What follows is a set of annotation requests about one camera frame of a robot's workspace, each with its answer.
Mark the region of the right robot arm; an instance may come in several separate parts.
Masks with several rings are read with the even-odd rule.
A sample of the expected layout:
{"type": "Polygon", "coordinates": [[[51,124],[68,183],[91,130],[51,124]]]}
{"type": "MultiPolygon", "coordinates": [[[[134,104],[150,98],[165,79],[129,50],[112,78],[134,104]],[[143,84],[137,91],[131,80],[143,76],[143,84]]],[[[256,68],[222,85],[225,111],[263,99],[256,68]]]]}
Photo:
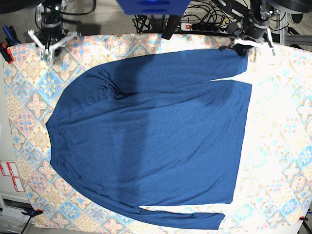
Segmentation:
{"type": "Polygon", "coordinates": [[[36,7],[35,24],[37,31],[28,30],[27,34],[39,49],[40,59],[52,61],[61,50],[81,33],[63,28],[64,23],[78,25],[79,21],[68,20],[61,11],[66,8],[66,0],[46,0],[36,7]]]}

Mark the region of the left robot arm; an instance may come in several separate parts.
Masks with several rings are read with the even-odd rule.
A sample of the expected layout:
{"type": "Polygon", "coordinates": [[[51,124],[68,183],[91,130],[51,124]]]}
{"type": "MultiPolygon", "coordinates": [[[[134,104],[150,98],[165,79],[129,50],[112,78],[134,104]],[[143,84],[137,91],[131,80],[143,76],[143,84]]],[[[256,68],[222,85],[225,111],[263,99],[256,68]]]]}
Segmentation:
{"type": "Polygon", "coordinates": [[[275,11],[264,0],[250,1],[250,7],[236,0],[215,0],[222,12],[231,16],[226,32],[234,36],[228,49],[244,56],[251,48],[272,52],[275,55],[273,38],[270,30],[270,19],[275,11]]]}

